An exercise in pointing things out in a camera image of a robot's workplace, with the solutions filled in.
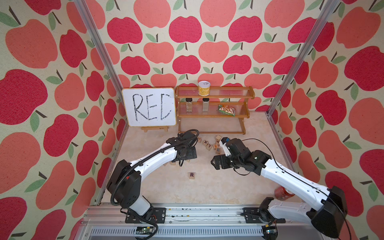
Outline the red soda can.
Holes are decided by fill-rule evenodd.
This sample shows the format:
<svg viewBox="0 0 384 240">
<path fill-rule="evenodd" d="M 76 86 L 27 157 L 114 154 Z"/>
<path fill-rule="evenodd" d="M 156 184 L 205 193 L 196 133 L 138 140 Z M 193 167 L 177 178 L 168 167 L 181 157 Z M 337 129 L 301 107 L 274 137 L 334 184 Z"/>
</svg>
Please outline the red soda can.
<svg viewBox="0 0 384 240">
<path fill-rule="evenodd" d="M 283 186 L 277 187 L 275 189 L 274 194 L 275 194 L 275 198 L 279 201 L 285 201 L 285 200 L 290 199 L 290 198 L 295 196 L 294 193 L 290 192 L 289 190 L 287 190 Z"/>
</svg>

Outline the wooden whiteboard easel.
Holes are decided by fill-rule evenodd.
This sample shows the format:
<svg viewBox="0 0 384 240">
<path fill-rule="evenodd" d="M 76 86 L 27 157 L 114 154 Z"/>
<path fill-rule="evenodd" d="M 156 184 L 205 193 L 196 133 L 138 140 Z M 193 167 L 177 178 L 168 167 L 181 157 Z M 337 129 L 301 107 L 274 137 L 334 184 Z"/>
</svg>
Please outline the wooden whiteboard easel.
<svg viewBox="0 0 384 240">
<path fill-rule="evenodd" d="M 167 132 L 169 129 L 168 126 L 159 126 L 159 127 L 141 127 L 141 130 L 143 130 L 145 133 L 148 131 L 155 131 L 155 130 L 164 130 Z"/>
</svg>

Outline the wooden two-tier shelf rack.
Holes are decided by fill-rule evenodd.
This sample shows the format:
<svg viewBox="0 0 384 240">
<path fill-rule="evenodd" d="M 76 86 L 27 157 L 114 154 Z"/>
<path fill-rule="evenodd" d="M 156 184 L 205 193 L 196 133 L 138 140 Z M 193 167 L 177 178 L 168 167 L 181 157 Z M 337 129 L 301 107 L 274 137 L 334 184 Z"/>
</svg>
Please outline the wooden two-tier shelf rack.
<svg viewBox="0 0 384 240">
<path fill-rule="evenodd" d="M 178 132 L 182 133 L 182 119 L 185 118 L 237 118 L 240 123 L 240 131 L 201 131 L 201 134 L 246 134 L 245 119 L 250 118 L 248 109 L 248 101 L 255 98 L 255 92 L 252 87 L 211 87 L 210 94 L 202 97 L 198 94 L 198 87 L 182 87 L 178 86 L 175 92 L 177 100 L 177 120 Z M 187 113 L 186 98 L 193 99 L 193 111 Z M 203 102 L 198 102 L 197 99 L 209 98 L 209 111 L 202 111 Z M 222 102 L 213 102 L 211 99 L 221 99 Z M 219 105 L 229 105 L 236 109 L 236 116 L 228 116 L 218 111 Z"/>
</svg>

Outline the snack packet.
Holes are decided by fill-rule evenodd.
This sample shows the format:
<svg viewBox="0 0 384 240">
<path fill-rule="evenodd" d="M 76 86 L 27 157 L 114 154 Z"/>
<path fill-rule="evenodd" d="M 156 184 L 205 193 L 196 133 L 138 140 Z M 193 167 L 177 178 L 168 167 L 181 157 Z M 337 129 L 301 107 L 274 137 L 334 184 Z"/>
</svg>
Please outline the snack packet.
<svg viewBox="0 0 384 240">
<path fill-rule="evenodd" d="M 228 115 L 232 117 L 236 116 L 236 109 L 229 105 L 219 105 L 218 111 L 224 115 Z"/>
</svg>

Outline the yellow tin can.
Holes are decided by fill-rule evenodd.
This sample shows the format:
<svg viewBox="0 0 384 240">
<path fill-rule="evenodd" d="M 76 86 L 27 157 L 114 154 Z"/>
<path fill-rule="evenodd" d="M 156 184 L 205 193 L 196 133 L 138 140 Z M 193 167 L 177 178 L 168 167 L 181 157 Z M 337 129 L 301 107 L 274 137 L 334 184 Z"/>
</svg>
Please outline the yellow tin can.
<svg viewBox="0 0 384 240">
<path fill-rule="evenodd" d="M 211 83 L 208 81 L 200 81 L 198 83 L 198 94 L 202 97 L 210 94 Z"/>
</svg>

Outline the whiteboard with RED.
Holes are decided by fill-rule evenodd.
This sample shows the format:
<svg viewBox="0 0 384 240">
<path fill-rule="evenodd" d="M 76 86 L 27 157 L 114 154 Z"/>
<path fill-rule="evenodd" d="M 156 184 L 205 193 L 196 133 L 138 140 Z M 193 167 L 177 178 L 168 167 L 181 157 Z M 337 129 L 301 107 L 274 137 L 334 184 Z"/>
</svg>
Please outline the whiteboard with RED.
<svg viewBox="0 0 384 240">
<path fill-rule="evenodd" d="M 163 127 L 177 123 L 173 88 L 129 88 L 122 90 L 130 127 Z"/>
</svg>

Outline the aluminium corner post right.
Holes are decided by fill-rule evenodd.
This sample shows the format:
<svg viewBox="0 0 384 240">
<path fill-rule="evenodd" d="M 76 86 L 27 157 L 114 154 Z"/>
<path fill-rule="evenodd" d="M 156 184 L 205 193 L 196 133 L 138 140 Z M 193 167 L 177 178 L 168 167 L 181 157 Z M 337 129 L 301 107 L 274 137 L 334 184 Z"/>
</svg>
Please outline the aluminium corner post right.
<svg viewBox="0 0 384 240">
<path fill-rule="evenodd" d="M 287 74 L 286 77 L 284 77 L 284 80 L 281 84 L 281 87 L 279 88 L 279 91 L 277 92 L 276 96 L 271 102 L 271 105 L 266 113 L 266 116 L 268 119 L 272 118 L 272 114 L 274 113 L 278 104 L 281 102 L 281 99 L 284 93 L 286 92 L 286 90 L 288 89 L 288 86 L 290 85 L 291 81 L 294 79 L 296 73 L 298 72 L 301 65 L 303 64 L 306 56 L 309 54 L 310 50 L 314 47 L 315 41 L 318 39 L 320 33 L 324 29 L 329 18 L 337 9 L 340 3 L 341 1 L 336 1 L 336 0 L 325 2 L 325 5 L 322 8 L 319 17 L 317 18 L 313 28 L 309 32 L 309 36 L 307 37 L 306 41 L 303 43 L 303 47 L 300 49 L 299 54 L 297 55 L 289 73 Z"/>
</svg>

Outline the spice jar left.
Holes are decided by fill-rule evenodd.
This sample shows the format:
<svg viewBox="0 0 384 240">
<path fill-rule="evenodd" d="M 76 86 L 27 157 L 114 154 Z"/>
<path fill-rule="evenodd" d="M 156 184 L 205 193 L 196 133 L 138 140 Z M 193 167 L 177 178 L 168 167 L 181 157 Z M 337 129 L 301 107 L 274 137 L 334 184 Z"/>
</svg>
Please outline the spice jar left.
<svg viewBox="0 0 384 240">
<path fill-rule="evenodd" d="M 193 99 L 186 98 L 186 111 L 187 113 L 191 113 L 193 111 Z"/>
</svg>

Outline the aluminium corner post left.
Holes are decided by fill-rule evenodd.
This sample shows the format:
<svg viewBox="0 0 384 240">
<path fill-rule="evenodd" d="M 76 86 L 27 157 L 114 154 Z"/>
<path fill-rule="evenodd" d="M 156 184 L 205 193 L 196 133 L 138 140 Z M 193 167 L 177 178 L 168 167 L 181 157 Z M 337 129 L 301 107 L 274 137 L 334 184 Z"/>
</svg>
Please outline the aluminium corner post left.
<svg viewBox="0 0 384 240">
<path fill-rule="evenodd" d="M 105 44 L 103 40 L 100 37 L 99 30 L 96 26 L 96 23 L 92 17 L 91 11 L 88 8 L 88 5 L 86 1 L 74 1 L 75 5 L 77 7 L 77 10 L 79 11 L 79 14 L 88 30 L 88 33 L 91 37 L 91 40 L 93 41 L 98 54 L 105 66 L 105 70 L 107 71 L 110 79 L 112 80 L 112 83 L 117 91 L 117 95 L 120 99 L 122 99 L 122 89 L 123 86 L 120 82 L 119 76 L 115 70 L 115 67 L 112 63 L 112 59 L 108 53 L 107 48 L 105 47 Z"/>
</svg>

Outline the wooden block purple R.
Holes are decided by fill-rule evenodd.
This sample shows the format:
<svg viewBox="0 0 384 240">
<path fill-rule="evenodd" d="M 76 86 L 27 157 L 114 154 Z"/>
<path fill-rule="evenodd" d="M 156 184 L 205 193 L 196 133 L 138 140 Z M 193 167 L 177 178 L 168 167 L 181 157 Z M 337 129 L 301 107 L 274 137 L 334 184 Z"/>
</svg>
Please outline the wooden block purple R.
<svg viewBox="0 0 384 240">
<path fill-rule="evenodd" d="M 195 180 L 196 179 L 196 173 L 195 172 L 189 172 L 188 177 L 190 180 Z"/>
</svg>

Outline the spice jar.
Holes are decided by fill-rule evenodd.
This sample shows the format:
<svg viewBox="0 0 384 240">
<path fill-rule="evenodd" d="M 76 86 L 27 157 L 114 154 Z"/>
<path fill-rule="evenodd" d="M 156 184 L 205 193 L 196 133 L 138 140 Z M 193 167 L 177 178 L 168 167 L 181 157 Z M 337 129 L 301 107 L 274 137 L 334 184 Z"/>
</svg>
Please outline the spice jar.
<svg viewBox="0 0 384 240">
<path fill-rule="evenodd" d="M 208 112 L 209 111 L 209 105 L 210 105 L 210 99 L 209 98 L 203 98 L 202 111 Z"/>
<path fill-rule="evenodd" d="M 193 99 L 186 98 L 186 111 L 187 113 L 191 113 L 193 111 Z"/>
</svg>

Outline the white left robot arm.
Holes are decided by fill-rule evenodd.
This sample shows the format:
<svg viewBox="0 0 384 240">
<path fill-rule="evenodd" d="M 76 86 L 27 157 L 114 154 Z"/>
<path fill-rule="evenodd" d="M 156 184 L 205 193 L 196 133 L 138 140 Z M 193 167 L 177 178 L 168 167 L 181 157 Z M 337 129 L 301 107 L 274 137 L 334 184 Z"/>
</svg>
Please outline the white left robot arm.
<svg viewBox="0 0 384 240">
<path fill-rule="evenodd" d="M 153 205 L 141 194 L 142 181 L 167 163 L 178 163 L 197 158 L 196 143 L 200 132 L 192 129 L 177 137 L 169 138 L 160 148 L 136 161 L 121 160 L 117 163 L 106 189 L 111 194 L 110 203 L 126 209 L 126 215 L 140 222 L 154 216 Z"/>
</svg>

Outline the aluminium corner post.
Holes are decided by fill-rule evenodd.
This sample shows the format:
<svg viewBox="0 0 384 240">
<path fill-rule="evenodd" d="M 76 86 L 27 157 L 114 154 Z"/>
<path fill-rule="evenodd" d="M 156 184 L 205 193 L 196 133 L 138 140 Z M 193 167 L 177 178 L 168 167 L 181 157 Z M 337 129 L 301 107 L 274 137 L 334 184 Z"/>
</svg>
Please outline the aluminium corner post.
<svg viewBox="0 0 384 240">
<path fill-rule="evenodd" d="M 301 65 L 303 64 L 306 56 L 309 54 L 310 50 L 314 47 L 315 41 L 318 39 L 320 33 L 324 29 L 329 18 L 337 9 L 340 3 L 341 1 L 336 1 L 336 0 L 325 2 L 325 5 L 322 8 L 319 17 L 317 18 L 313 28 L 309 32 L 309 36 L 307 37 L 306 41 L 303 43 L 303 47 L 300 49 L 299 54 L 297 55 L 289 73 L 287 74 L 286 77 L 284 77 L 284 80 L 281 84 L 281 87 L 279 88 L 279 91 L 277 92 L 276 96 L 271 102 L 271 105 L 266 113 L 266 116 L 268 119 L 272 118 L 272 114 L 274 113 L 278 104 L 281 102 L 281 99 L 284 93 L 286 92 L 286 90 L 288 89 L 288 86 L 290 85 L 291 81 L 294 79 L 296 73 L 298 72 Z"/>
<path fill-rule="evenodd" d="M 112 80 L 112 83 L 117 91 L 117 95 L 120 99 L 122 99 L 122 89 L 123 86 L 120 82 L 119 76 L 115 70 L 115 67 L 112 63 L 112 59 L 108 53 L 107 48 L 105 47 L 105 44 L 103 40 L 100 37 L 99 30 L 96 26 L 96 23 L 92 17 L 91 11 L 88 8 L 88 5 L 86 1 L 74 1 L 75 5 L 77 7 L 77 10 L 79 11 L 79 14 L 88 30 L 88 33 L 91 37 L 91 40 L 93 41 L 98 54 L 105 66 L 105 70 L 107 71 L 110 79 Z"/>
</svg>

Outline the spice jar right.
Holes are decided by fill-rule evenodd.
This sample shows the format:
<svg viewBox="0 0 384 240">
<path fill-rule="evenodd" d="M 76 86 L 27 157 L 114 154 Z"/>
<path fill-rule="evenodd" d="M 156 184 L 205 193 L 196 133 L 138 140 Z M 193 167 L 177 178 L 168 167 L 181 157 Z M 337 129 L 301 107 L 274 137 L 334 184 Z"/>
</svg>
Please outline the spice jar right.
<svg viewBox="0 0 384 240">
<path fill-rule="evenodd" d="M 210 105 L 210 99 L 209 98 L 203 98 L 202 111 L 208 112 L 209 111 L 209 105 Z"/>
</svg>

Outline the aluminium front rail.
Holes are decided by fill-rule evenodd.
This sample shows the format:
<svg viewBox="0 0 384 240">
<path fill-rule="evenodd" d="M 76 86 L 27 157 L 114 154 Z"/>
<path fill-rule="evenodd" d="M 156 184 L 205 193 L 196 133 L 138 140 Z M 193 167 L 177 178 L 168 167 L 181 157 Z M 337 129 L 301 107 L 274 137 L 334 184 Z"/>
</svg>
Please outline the aluminium front rail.
<svg viewBox="0 0 384 240">
<path fill-rule="evenodd" d="M 255 205 L 155 204 L 165 213 L 157 215 L 159 230 L 137 220 L 127 223 L 125 210 L 111 205 L 89 207 L 75 232 L 75 240 L 326 240 L 310 224 L 287 219 L 272 224 L 247 223 L 245 208 Z"/>
</svg>

